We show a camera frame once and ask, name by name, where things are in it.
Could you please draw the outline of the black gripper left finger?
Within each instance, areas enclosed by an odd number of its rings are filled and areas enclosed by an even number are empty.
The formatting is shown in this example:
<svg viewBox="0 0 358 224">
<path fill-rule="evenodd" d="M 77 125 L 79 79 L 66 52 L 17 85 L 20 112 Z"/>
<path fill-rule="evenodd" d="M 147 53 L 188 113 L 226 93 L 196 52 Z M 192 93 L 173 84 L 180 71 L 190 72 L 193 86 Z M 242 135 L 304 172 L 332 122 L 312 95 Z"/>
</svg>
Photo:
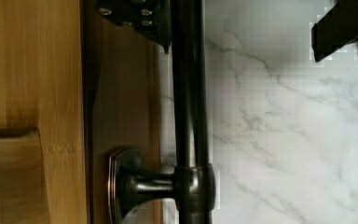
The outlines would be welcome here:
<svg viewBox="0 0 358 224">
<path fill-rule="evenodd" d="M 169 53 L 172 43 L 170 0 L 96 0 L 96 9 L 108 21 L 131 27 Z"/>
</svg>

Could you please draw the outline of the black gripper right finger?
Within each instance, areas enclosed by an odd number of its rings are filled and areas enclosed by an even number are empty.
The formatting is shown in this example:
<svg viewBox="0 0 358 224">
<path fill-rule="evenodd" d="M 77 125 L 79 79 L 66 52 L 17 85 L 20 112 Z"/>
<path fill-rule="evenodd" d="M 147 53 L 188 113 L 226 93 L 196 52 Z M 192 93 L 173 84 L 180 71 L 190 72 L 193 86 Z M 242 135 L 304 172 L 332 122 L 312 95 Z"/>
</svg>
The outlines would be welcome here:
<svg viewBox="0 0 358 224">
<path fill-rule="evenodd" d="M 311 29 L 311 46 L 316 62 L 357 40 L 358 0 L 337 0 Z"/>
</svg>

